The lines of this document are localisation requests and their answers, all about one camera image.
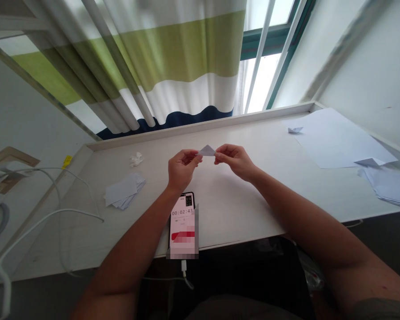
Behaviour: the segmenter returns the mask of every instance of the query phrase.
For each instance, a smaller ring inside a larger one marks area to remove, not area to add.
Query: desk
[[[369,183],[357,176],[358,168],[320,169],[287,133],[281,121],[305,116],[310,107],[314,105],[276,110],[280,113],[270,111],[266,114],[267,119],[259,121],[254,121],[258,115],[252,115],[240,118],[249,121],[226,127],[222,124],[233,124],[237,119],[223,119],[217,122],[218,128],[208,129],[210,126],[205,124],[204,130],[197,127],[194,132],[175,136],[165,137],[166,132],[155,132],[154,139],[129,145],[124,144],[126,140],[118,140],[117,144],[100,142],[100,148],[95,147],[97,151],[83,167],[80,177],[91,185],[105,222],[101,224],[96,219],[72,213],[63,216],[62,248],[64,257],[71,261],[67,265],[73,270],[98,267],[120,237],[166,187],[168,159],[180,149],[201,149],[206,144],[213,148],[224,143],[243,145],[258,167],[341,222],[400,211],[400,207],[376,198]],[[120,146],[105,148],[104,144]],[[144,161],[138,167],[130,168],[130,156],[136,152],[142,153]],[[259,192],[234,175],[227,165],[215,166],[213,162],[214,157],[204,157],[187,188],[194,192],[200,205],[200,249],[282,234],[283,229]],[[105,207],[105,188],[131,172],[137,172],[147,180],[131,206],[125,211]],[[79,181],[71,186],[63,203],[64,208],[94,212],[87,190]],[[63,272],[57,243],[57,217],[54,217],[12,278],[21,280]],[[167,248],[168,228],[165,228],[156,257],[163,256]]]

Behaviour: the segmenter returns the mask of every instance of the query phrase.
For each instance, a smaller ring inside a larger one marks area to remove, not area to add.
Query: window frame
[[[284,43],[289,33],[289,29],[292,25],[293,18],[298,8],[300,0],[294,0],[291,11],[289,13],[288,21],[285,24],[278,24],[268,28],[267,37],[265,39],[264,50],[262,56],[269,56],[277,53],[281,53],[283,50]],[[301,14],[299,23],[296,27],[295,33],[291,44],[289,45],[286,59],[284,60],[281,72],[277,78],[276,86],[271,94],[270,101],[267,105],[267,110],[271,109],[274,100],[276,99],[280,85],[283,82],[284,76],[288,70],[289,63],[295,54],[296,48],[298,47],[299,41],[302,34],[304,33],[305,27],[310,18],[311,12],[316,4],[316,0],[307,0],[304,10]],[[241,46],[240,61],[256,58],[258,52],[259,41],[261,38],[262,28],[245,31],[243,33],[243,42]]]

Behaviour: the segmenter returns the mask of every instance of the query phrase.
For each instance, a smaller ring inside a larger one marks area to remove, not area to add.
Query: striped curtain
[[[103,138],[231,115],[246,0],[24,2],[47,31],[0,47]]]

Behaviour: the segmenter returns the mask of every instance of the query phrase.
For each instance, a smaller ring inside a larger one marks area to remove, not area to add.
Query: wall socket plate
[[[29,165],[30,167],[35,167],[40,163],[40,160],[22,151],[19,151],[13,147],[6,147],[0,151],[0,163],[10,161],[19,161]],[[0,182],[0,193],[6,194],[7,192],[9,192],[9,190],[12,189],[13,186],[16,185],[21,179],[22,178],[3,180],[2,182]]]

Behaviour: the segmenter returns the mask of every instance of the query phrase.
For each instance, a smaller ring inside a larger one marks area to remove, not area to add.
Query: navy blue stripe
[[[145,119],[139,119],[138,123],[140,125],[140,128],[138,130],[129,131],[126,133],[112,134],[111,131],[108,128],[106,128],[101,132],[99,132],[97,135],[102,140],[108,140],[113,138],[120,138],[123,136],[131,136],[139,133],[179,127],[181,125],[221,119],[229,116],[232,116],[232,110],[230,112],[221,112],[215,106],[208,106],[202,112],[196,115],[190,115],[180,111],[169,113],[168,116],[166,117],[166,122],[162,125],[158,124],[156,118],[154,118],[154,121],[156,122],[156,125],[154,127],[149,127]]]

